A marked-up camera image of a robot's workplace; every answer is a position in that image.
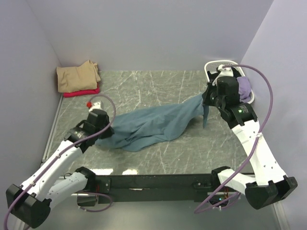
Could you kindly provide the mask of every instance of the white wall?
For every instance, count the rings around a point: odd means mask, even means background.
[[[201,70],[244,56],[273,0],[27,0],[63,66]]]
[[[293,230],[307,229],[306,7],[305,0],[274,1],[242,60],[262,70],[273,87],[273,112],[264,134],[282,168],[298,180],[298,188],[283,201]],[[259,76],[249,77],[263,120],[269,93]]]
[[[0,216],[5,191],[39,168],[59,102],[59,61],[25,0],[0,1]]]

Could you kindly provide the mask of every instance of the blue cloth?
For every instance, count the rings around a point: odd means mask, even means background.
[[[208,113],[209,107],[202,106],[201,94],[180,104],[135,110],[116,116],[113,136],[97,140],[96,145],[137,152],[158,142],[177,139],[196,116],[203,115],[205,127]]]

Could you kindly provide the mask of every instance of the table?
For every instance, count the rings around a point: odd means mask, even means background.
[[[171,103],[182,103],[207,87],[204,71],[102,71],[101,92],[117,107],[117,114]],[[45,159],[57,149],[67,131],[88,115],[86,102],[90,95],[63,98]],[[103,99],[112,116],[111,104]],[[221,119],[216,108],[210,108],[207,127],[202,117],[191,120],[176,140],[158,143],[139,152],[90,147],[67,172],[84,166],[96,174],[187,174],[211,173],[220,166],[236,169],[246,158],[243,147]],[[248,164],[244,173],[253,173]]]

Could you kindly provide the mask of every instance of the white plastic basket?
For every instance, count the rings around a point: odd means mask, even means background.
[[[209,76],[207,71],[216,71],[216,69],[220,66],[220,65],[237,65],[238,63],[234,62],[234,61],[230,61],[230,60],[218,60],[218,61],[209,61],[206,63],[205,65],[205,74],[207,77],[207,81],[209,82]],[[234,67],[236,70],[239,71],[239,73],[241,74],[241,76],[245,76],[243,70],[241,67]],[[248,102],[249,104],[253,103],[253,101],[255,100],[255,95],[253,90],[251,90],[251,96],[250,96],[250,101]]]

